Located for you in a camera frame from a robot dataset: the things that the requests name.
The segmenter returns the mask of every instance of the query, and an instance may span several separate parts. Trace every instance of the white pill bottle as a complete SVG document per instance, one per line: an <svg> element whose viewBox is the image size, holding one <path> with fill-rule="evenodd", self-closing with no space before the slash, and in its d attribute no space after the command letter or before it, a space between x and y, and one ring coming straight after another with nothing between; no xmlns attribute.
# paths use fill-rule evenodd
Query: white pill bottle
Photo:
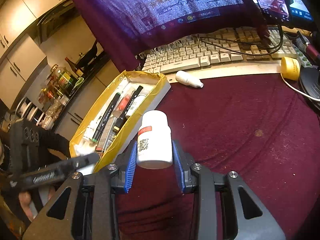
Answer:
<svg viewBox="0 0 320 240"><path fill-rule="evenodd" d="M142 116L137 165L145 169L163 169L172 165L171 129L166 114L161 111L148 111Z"/></svg>

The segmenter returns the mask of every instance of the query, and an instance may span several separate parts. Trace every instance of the black countertop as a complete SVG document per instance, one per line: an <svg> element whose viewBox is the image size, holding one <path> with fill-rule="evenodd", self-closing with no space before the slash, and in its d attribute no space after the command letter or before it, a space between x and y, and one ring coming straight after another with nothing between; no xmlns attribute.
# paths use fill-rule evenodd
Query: black countertop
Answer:
<svg viewBox="0 0 320 240"><path fill-rule="evenodd" d="M51 131L55 132L59 127L62 119L67 114L68 110L80 95L80 93L84 90L84 88L89 84L92 78L105 66L105 64L110 60L110 56L106 52L101 52L90 64L89 67L91 70L88 72L87 77L84 79L84 82L79 86L79 88L71 95L68 103L63 107L59 117L55 120L54 125Z"/></svg>

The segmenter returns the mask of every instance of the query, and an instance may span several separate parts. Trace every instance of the pen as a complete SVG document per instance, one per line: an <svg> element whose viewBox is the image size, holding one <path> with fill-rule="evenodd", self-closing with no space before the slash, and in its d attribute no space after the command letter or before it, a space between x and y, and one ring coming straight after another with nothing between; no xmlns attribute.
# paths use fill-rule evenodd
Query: pen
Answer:
<svg viewBox="0 0 320 240"><path fill-rule="evenodd" d="M113 127L113 131L116 134L120 131L121 127L127 121L125 114L128 112L128 110L130 109L130 106L132 105L132 102L140 94L142 89L143 89L142 86L138 86L137 90L132 94L131 98L129 99L125 109L123 110L122 114L120 115L119 119L117 120L116 125Z"/></svg>
<svg viewBox="0 0 320 240"><path fill-rule="evenodd" d="M94 132L94 135L92 137L92 141L97 142L100 139L101 134L104 129L104 126L106 125L106 123L107 123L113 109L115 108L116 103L118 102L120 96L121 96L121 94L117 92L115 94L115 96L113 97L113 99L111 100L107 110L104 112L103 117L101 118L101 120L99 122L99 125L98 125L96 131Z"/></svg>

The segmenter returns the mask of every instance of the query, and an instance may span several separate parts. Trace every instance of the barcode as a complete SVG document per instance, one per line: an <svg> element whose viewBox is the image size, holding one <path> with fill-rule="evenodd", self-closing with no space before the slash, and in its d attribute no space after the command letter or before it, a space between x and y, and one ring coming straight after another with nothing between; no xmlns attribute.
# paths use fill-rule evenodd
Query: barcode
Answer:
<svg viewBox="0 0 320 240"><path fill-rule="evenodd" d="M143 139L139 141L139 152L148 149L149 147L149 139Z"/></svg>
<svg viewBox="0 0 320 240"><path fill-rule="evenodd" d="M111 143L112 143L112 141L108 140L107 145L106 145L106 150L110 147Z"/></svg>

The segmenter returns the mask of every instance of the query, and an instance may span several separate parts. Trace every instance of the person's hand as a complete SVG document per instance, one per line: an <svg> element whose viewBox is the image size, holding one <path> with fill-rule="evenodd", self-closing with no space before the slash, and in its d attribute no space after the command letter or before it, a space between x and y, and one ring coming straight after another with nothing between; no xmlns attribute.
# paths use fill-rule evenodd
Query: person's hand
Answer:
<svg viewBox="0 0 320 240"><path fill-rule="evenodd" d="M49 192L48 192L48 200L55 194L55 189L53 186L50 186ZM31 203L31 195L29 192L20 192L19 193L19 202L21 205L22 210L25 212L28 219L32 222L34 220L32 211L30 209L30 203Z"/></svg>

